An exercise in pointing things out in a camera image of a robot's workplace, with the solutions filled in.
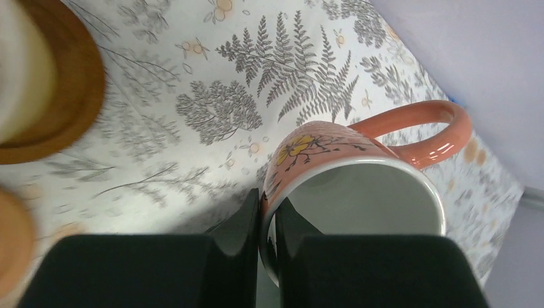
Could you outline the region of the pink patterned mug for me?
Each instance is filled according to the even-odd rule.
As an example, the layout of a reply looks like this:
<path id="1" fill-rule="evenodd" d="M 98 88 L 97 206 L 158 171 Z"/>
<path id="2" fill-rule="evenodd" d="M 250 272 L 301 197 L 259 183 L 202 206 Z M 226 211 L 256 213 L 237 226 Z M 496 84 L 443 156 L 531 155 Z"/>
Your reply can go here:
<path id="1" fill-rule="evenodd" d="M 279 282 L 278 210 L 291 204 L 326 234 L 445 235 L 444 201 L 423 169 L 459 153 L 472 122 L 445 100 L 412 103 L 350 126 L 311 121 L 269 161 L 261 203 L 260 257 Z"/>

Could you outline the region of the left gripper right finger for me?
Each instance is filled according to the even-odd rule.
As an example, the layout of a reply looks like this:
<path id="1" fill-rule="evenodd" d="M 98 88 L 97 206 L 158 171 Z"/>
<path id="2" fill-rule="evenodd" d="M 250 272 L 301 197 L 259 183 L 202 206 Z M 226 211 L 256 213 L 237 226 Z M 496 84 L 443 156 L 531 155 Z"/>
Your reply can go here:
<path id="1" fill-rule="evenodd" d="M 282 307 L 487 307 L 449 238 L 325 235 L 284 200 L 275 214 Z"/>

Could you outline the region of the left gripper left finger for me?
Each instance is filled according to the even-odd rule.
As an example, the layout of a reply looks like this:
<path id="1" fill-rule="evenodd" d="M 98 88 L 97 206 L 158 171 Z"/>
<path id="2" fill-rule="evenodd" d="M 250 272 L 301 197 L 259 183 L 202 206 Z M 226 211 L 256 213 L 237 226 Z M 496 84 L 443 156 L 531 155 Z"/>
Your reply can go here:
<path id="1" fill-rule="evenodd" d="M 254 307 L 259 191 L 205 234 L 71 235 L 19 307 Z"/>

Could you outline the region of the light brown round coaster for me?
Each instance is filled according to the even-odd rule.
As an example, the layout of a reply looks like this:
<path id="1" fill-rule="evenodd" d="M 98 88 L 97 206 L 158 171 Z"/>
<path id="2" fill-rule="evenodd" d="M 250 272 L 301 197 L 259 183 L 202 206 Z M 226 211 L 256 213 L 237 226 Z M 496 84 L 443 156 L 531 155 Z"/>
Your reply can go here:
<path id="1" fill-rule="evenodd" d="M 9 295 L 26 276 L 35 239 L 35 224 L 24 202 L 1 189 L 1 298 Z"/>

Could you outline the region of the dark brown round coaster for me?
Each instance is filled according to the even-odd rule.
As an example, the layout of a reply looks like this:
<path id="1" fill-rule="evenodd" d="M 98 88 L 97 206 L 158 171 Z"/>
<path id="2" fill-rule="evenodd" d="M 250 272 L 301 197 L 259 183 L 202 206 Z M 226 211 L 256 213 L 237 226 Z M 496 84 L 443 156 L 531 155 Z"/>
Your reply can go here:
<path id="1" fill-rule="evenodd" d="M 98 47 L 77 16 L 61 1 L 19 1 L 43 31 L 57 69 L 52 100 L 27 130 L 1 142 L 1 163 L 48 157 L 77 141 L 95 121 L 105 95 Z"/>

